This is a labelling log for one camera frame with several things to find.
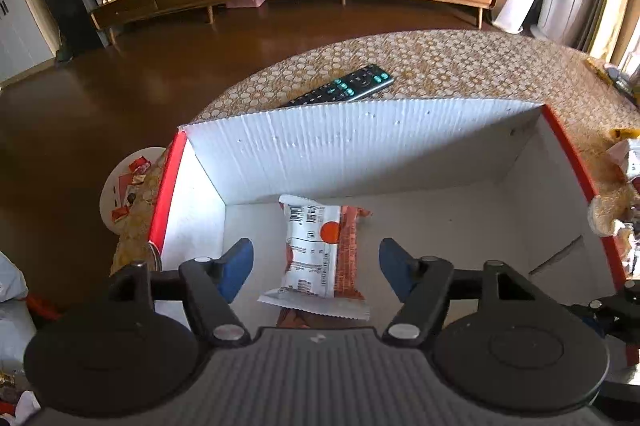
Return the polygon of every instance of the table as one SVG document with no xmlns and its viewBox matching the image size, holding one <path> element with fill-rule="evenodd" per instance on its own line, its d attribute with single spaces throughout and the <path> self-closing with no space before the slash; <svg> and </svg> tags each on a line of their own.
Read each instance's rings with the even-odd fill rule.
<svg viewBox="0 0 640 426">
<path fill-rule="evenodd" d="M 640 112 L 583 64 L 586 55 L 551 42 L 498 32 L 433 30 L 396 32 L 347 40 L 292 56 L 229 88 L 194 119 L 237 116 L 281 106 L 328 80 L 377 63 L 395 84 L 377 99 L 504 98 L 549 104 L 585 161 L 602 197 L 606 218 L 619 216 L 633 199 L 616 167 L 603 156 L 608 131 L 640 126 Z M 112 272 L 144 259 L 165 154 L 146 176 L 142 196 L 126 221 Z"/>
</svg>

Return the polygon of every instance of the tall white vase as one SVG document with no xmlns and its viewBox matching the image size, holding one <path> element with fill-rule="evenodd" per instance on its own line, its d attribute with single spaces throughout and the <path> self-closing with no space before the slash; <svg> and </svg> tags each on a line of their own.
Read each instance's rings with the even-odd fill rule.
<svg viewBox="0 0 640 426">
<path fill-rule="evenodd" d="M 520 32 L 520 26 L 531 9 L 534 0 L 507 0 L 500 14 L 494 19 L 494 26 L 510 34 Z"/>
</svg>

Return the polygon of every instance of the black remote control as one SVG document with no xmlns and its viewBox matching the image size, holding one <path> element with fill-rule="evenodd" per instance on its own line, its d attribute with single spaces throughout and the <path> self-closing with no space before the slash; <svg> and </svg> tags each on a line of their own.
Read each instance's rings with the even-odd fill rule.
<svg viewBox="0 0 640 426">
<path fill-rule="evenodd" d="M 379 66 L 369 64 L 311 92 L 291 99 L 282 106 L 300 106 L 318 102 L 355 101 L 387 88 L 394 79 Z"/>
</svg>

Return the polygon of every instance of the white cardboard box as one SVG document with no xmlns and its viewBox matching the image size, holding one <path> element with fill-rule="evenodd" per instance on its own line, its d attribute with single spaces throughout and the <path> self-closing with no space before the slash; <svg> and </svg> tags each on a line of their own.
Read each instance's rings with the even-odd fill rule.
<svg viewBox="0 0 640 426">
<path fill-rule="evenodd" d="M 294 194 L 372 211 L 358 226 L 358 289 L 382 331 L 401 307 L 378 265 L 394 238 L 416 257 L 456 268 L 503 260 L 563 304 L 610 295 L 624 281 L 610 238 L 591 231 L 595 190 L 548 106 L 495 99 L 405 99 L 259 112 L 180 128 L 166 162 L 149 241 L 162 268 L 254 244 L 254 268 L 231 307 L 251 333 L 279 308 L 257 301 L 280 285 Z M 472 311 L 461 302 L 449 318 Z M 184 321 L 177 302 L 157 310 Z"/>
</svg>

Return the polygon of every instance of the wooden floor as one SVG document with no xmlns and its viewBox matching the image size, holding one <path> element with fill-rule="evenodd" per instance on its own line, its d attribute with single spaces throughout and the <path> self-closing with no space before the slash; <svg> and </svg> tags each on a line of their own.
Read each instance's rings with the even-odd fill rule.
<svg viewBox="0 0 640 426">
<path fill-rule="evenodd" d="M 362 35 L 473 29 L 473 11 L 408 0 L 271 1 L 141 22 L 118 47 L 9 85 L 0 95 L 0 250 L 61 308 L 105 283 L 117 236 L 98 212 L 129 153 L 166 146 L 228 86 L 288 56 Z M 488 24 L 484 30 L 491 30 Z"/>
</svg>

